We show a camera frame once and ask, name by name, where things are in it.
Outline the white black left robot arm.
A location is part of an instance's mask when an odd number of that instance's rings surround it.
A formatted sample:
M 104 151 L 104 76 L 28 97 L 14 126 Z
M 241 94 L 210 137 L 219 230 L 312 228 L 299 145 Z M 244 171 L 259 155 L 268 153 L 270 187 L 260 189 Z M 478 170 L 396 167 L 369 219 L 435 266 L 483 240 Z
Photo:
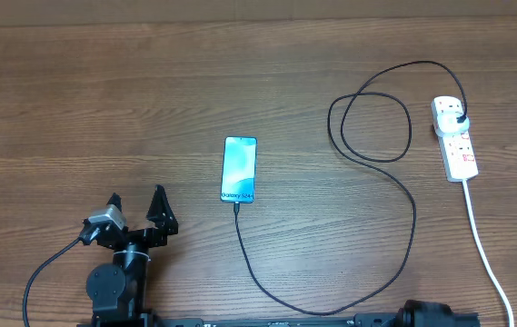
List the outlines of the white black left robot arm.
M 146 214 L 152 227 L 130 230 L 122 212 L 121 197 L 114 193 L 104 209 L 84 219 L 79 239 L 113 252 L 113 260 L 94 268 L 86 280 L 92 301 L 93 326 L 160 326 L 161 319 L 145 307 L 149 250 L 167 245 L 178 233 L 165 189 L 158 184 Z

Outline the Samsung Galaxy smartphone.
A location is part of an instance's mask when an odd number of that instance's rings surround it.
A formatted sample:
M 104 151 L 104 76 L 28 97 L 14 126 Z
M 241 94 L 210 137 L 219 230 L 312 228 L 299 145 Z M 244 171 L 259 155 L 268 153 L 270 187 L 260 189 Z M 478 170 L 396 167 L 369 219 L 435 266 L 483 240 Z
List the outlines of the Samsung Galaxy smartphone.
M 252 203 L 255 194 L 257 139 L 228 136 L 224 140 L 220 198 L 225 203 Z

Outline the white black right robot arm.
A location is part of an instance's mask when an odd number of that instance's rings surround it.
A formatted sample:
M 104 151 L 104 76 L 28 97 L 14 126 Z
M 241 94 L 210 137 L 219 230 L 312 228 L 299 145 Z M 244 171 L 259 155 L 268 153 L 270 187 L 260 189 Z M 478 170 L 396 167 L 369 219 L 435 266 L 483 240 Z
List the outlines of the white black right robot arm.
M 453 327 L 455 318 L 447 304 L 408 300 L 397 312 L 394 327 Z

